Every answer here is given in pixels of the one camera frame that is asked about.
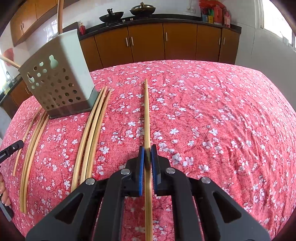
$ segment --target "finger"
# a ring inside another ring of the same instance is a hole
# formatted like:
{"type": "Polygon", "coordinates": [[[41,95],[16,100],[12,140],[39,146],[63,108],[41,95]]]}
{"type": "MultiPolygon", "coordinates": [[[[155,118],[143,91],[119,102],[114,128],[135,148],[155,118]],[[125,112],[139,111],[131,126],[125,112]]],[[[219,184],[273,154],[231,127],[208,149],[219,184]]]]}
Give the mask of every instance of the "finger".
{"type": "Polygon", "coordinates": [[[6,190],[4,191],[4,193],[2,194],[1,202],[2,202],[3,204],[6,203],[7,198],[8,198],[8,191],[7,191],[7,189],[6,189],[6,190]]]}
{"type": "Polygon", "coordinates": [[[5,181],[3,181],[0,183],[0,195],[4,193],[5,189],[5,181]]]}
{"type": "Polygon", "coordinates": [[[10,198],[8,197],[7,198],[7,201],[4,203],[5,206],[9,206],[11,205],[11,201],[10,201],[10,198]]]}

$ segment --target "red bottle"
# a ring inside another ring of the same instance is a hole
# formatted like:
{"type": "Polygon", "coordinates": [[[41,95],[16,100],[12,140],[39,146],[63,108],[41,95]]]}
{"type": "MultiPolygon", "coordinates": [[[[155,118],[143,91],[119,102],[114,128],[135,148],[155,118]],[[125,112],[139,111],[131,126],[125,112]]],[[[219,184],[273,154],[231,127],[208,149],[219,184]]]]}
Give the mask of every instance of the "red bottle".
{"type": "Polygon", "coordinates": [[[79,31],[81,35],[85,35],[85,26],[83,25],[83,23],[80,23],[79,31]]]}

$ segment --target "bamboo stick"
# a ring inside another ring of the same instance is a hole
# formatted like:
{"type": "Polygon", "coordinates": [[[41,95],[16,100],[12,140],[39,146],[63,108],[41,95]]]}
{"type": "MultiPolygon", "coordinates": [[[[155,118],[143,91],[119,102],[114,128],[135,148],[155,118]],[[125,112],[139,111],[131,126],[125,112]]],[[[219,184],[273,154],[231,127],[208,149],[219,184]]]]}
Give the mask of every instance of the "bamboo stick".
{"type": "Polygon", "coordinates": [[[3,56],[3,55],[1,55],[1,54],[0,54],[0,59],[2,59],[4,62],[6,62],[6,63],[8,63],[8,64],[12,65],[13,67],[15,67],[15,68],[17,68],[17,69],[19,69],[19,68],[20,68],[20,65],[18,65],[17,63],[15,63],[15,62],[11,61],[10,59],[8,59],[8,58],[4,57],[4,56],[3,56]]]}
{"type": "Polygon", "coordinates": [[[59,0],[57,4],[57,34],[63,33],[63,8],[64,0],[59,0]]]}
{"type": "MultiPolygon", "coordinates": [[[[38,114],[39,114],[39,112],[40,112],[41,109],[42,109],[42,106],[40,106],[40,107],[38,108],[36,114],[34,115],[32,121],[31,121],[30,125],[28,126],[28,129],[27,129],[27,131],[26,131],[26,133],[25,133],[25,135],[24,135],[24,137],[23,137],[23,139],[22,139],[23,142],[26,141],[26,138],[27,138],[27,136],[28,136],[28,134],[29,134],[29,131],[30,131],[30,129],[31,129],[31,127],[32,127],[32,125],[33,125],[35,119],[37,118],[37,116],[38,116],[38,114]]],[[[16,170],[17,170],[18,159],[20,158],[20,154],[21,154],[21,152],[22,152],[22,148],[18,150],[17,158],[16,158],[16,160],[15,160],[15,166],[14,166],[14,168],[13,168],[13,172],[12,172],[12,175],[13,175],[14,177],[15,177],[15,173],[16,173],[16,170]]]]}
{"type": "Polygon", "coordinates": [[[105,87],[103,87],[101,89],[100,94],[99,94],[98,98],[96,99],[96,102],[91,110],[91,113],[90,113],[89,118],[87,120],[86,126],[84,128],[84,132],[83,132],[83,135],[81,138],[81,142],[80,142],[80,146],[78,149],[77,158],[76,158],[76,162],[75,162],[75,166],[74,166],[73,178],[72,178],[72,184],[71,184],[71,192],[73,192],[76,189],[77,184],[78,184],[79,170],[80,170],[80,166],[81,166],[81,160],[82,160],[82,155],[83,155],[86,139],[89,134],[89,129],[90,129],[91,124],[93,122],[93,118],[96,113],[96,109],[98,107],[98,104],[99,104],[99,101],[101,99],[104,89],[105,89],[105,87]]]}
{"type": "Polygon", "coordinates": [[[80,184],[83,183],[85,181],[85,178],[86,178],[87,164],[89,162],[89,154],[90,154],[90,151],[91,151],[91,144],[93,142],[94,133],[95,133],[95,130],[96,130],[96,125],[97,125],[98,119],[100,117],[100,113],[101,113],[101,110],[102,110],[102,105],[103,105],[103,102],[104,102],[106,91],[107,91],[107,88],[105,88],[104,91],[103,91],[103,94],[102,94],[102,97],[100,99],[98,108],[96,109],[96,114],[94,116],[94,120],[93,120],[93,122],[91,124],[91,130],[89,131],[89,137],[87,139],[87,144],[86,144],[83,163],[82,163],[82,171],[81,171],[81,175],[80,175],[80,184]]]}
{"type": "Polygon", "coordinates": [[[150,116],[149,116],[149,94],[148,80],[145,80],[145,115],[144,115],[144,148],[146,152],[145,159],[145,240],[153,240],[152,227],[152,177],[151,177],[151,157],[150,157],[150,116]]]}
{"type": "Polygon", "coordinates": [[[36,152],[36,149],[39,145],[39,141],[40,141],[40,138],[43,134],[43,131],[47,125],[47,122],[49,120],[49,115],[46,115],[44,117],[44,122],[40,128],[40,131],[38,133],[38,136],[36,138],[36,141],[34,143],[34,147],[33,147],[33,150],[32,150],[32,153],[31,153],[31,156],[30,156],[30,159],[29,159],[29,163],[28,163],[28,167],[27,167],[27,172],[26,172],[26,176],[25,176],[25,185],[24,185],[24,196],[23,196],[23,199],[24,199],[24,202],[23,202],[23,210],[24,210],[24,213],[27,214],[27,193],[28,193],[28,184],[29,184],[29,176],[30,176],[30,172],[31,172],[31,166],[32,166],[32,163],[33,163],[33,160],[34,160],[34,156],[35,156],[35,152],[36,152]]]}
{"type": "Polygon", "coordinates": [[[41,128],[41,125],[42,123],[44,122],[44,116],[45,116],[46,112],[44,111],[43,114],[40,116],[39,120],[38,120],[38,123],[36,125],[36,128],[33,132],[33,135],[31,137],[31,140],[30,140],[30,143],[29,143],[29,146],[28,146],[28,149],[27,149],[27,153],[26,153],[26,156],[25,156],[25,161],[23,163],[23,166],[22,166],[22,175],[21,175],[21,181],[20,181],[20,211],[23,212],[23,192],[24,192],[24,179],[25,179],[25,175],[27,173],[27,167],[28,167],[28,160],[31,156],[31,153],[32,153],[32,149],[33,149],[33,146],[34,146],[34,143],[36,141],[36,138],[37,138],[37,135],[40,131],[40,128],[41,128]]]}
{"type": "Polygon", "coordinates": [[[107,105],[108,105],[108,102],[109,102],[112,91],[113,91],[113,89],[111,88],[108,95],[107,95],[107,97],[106,97],[106,100],[104,102],[102,111],[100,113],[98,123],[96,125],[94,138],[93,138],[93,141],[92,141],[92,144],[91,144],[91,151],[90,151],[90,155],[89,155],[89,161],[88,161],[88,164],[87,164],[85,179],[92,177],[92,171],[93,171],[93,168],[94,168],[94,158],[95,158],[95,155],[96,155],[97,143],[98,143],[98,140],[99,140],[103,119],[104,119],[104,116],[105,116],[105,112],[106,112],[107,105]]]}

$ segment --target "red floral bedsheet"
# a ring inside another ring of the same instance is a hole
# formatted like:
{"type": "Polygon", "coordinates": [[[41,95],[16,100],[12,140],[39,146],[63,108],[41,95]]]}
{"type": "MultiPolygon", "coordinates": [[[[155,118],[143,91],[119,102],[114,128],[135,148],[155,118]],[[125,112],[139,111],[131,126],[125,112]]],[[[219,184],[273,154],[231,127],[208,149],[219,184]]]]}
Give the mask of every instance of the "red floral bedsheet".
{"type": "MultiPolygon", "coordinates": [[[[144,79],[149,82],[151,143],[188,177],[209,176],[274,237],[295,206],[295,111],[259,71],[201,61],[152,61],[91,73],[97,89],[115,88],[98,142],[93,176],[104,179],[137,156],[144,135],[144,79]]],[[[22,139],[39,103],[19,108],[2,149],[22,139]]],[[[30,172],[28,214],[19,211],[24,156],[0,168],[23,235],[69,195],[89,113],[49,120],[30,172]]],[[[171,200],[153,197],[154,240],[174,240],[171,200]]],[[[144,198],[126,198],[122,240],[144,240],[144,198]]]]}

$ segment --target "countertop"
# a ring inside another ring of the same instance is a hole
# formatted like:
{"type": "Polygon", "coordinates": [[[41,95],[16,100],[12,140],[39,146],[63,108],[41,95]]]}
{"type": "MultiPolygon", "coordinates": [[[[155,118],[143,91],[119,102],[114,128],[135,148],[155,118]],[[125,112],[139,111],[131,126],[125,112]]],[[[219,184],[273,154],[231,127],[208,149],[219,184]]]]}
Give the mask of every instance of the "countertop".
{"type": "Polygon", "coordinates": [[[85,35],[79,36],[79,40],[83,40],[93,35],[100,34],[112,29],[125,27],[125,26],[133,26],[133,25],[146,24],[146,23],[166,23],[166,22],[197,23],[197,24],[208,25],[216,28],[230,29],[239,34],[242,33],[242,28],[237,25],[231,24],[231,28],[227,28],[226,26],[202,22],[202,18],[197,16],[182,15],[182,14],[152,14],[148,18],[137,19],[136,16],[132,16],[127,18],[122,18],[120,19],[120,22],[115,24],[107,25],[106,23],[102,23],[102,24],[90,27],[86,29],[85,35]]]}

